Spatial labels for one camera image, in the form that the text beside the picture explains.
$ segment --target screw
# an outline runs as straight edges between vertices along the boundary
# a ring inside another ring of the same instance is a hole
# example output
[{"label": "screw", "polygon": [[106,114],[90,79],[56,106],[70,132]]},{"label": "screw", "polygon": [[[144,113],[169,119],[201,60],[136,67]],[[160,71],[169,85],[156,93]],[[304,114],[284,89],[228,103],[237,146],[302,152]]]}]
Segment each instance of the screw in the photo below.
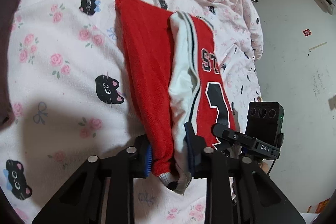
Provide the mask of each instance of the screw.
[{"label": "screw", "polygon": [[97,156],[94,156],[94,155],[88,157],[88,159],[87,159],[87,161],[88,161],[88,162],[91,162],[91,163],[92,163],[92,162],[96,162],[97,160],[98,160],[98,157],[97,157]]},{"label": "screw", "polygon": [[249,157],[243,157],[242,161],[245,164],[250,164],[252,162],[252,160]]},{"label": "screw", "polygon": [[130,146],[126,149],[126,152],[129,154],[134,154],[137,151],[137,149],[134,146]]},{"label": "screw", "polygon": [[203,149],[203,151],[207,154],[212,154],[214,150],[212,147],[206,147]]}]

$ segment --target white bedding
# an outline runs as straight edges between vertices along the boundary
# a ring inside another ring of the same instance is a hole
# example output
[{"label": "white bedding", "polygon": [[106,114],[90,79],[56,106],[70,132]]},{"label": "white bedding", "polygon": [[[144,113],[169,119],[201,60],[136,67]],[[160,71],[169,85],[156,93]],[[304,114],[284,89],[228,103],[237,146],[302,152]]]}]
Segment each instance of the white bedding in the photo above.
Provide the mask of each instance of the white bedding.
[{"label": "white bedding", "polygon": [[[160,7],[159,0],[143,1]],[[248,104],[260,95],[253,61],[263,51],[252,3],[165,2],[170,11],[202,16],[214,26],[224,88],[233,103],[236,128],[244,133]],[[80,6],[81,0],[21,0],[14,16],[8,50],[14,115],[0,132],[0,166],[6,169],[8,159],[20,162],[29,186],[27,198],[13,195],[6,172],[0,175],[0,186],[26,223],[88,156],[115,155],[144,134],[130,101],[115,0],[98,0],[92,16]],[[106,104],[98,98],[99,75],[119,82],[122,103]],[[204,223],[205,192],[205,180],[192,180],[184,195],[171,192],[153,175],[136,180],[136,223]]]}]

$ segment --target wall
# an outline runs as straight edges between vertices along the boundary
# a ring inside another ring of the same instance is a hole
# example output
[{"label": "wall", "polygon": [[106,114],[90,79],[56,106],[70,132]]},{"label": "wall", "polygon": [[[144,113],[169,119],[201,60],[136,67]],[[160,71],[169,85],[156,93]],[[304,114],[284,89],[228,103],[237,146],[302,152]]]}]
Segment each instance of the wall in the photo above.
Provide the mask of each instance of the wall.
[{"label": "wall", "polygon": [[270,176],[305,212],[336,188],[336,15],[318,0],[259,0],[255,7],[264,32],[256,62],[261,95],[285,110],[285,139]]}]

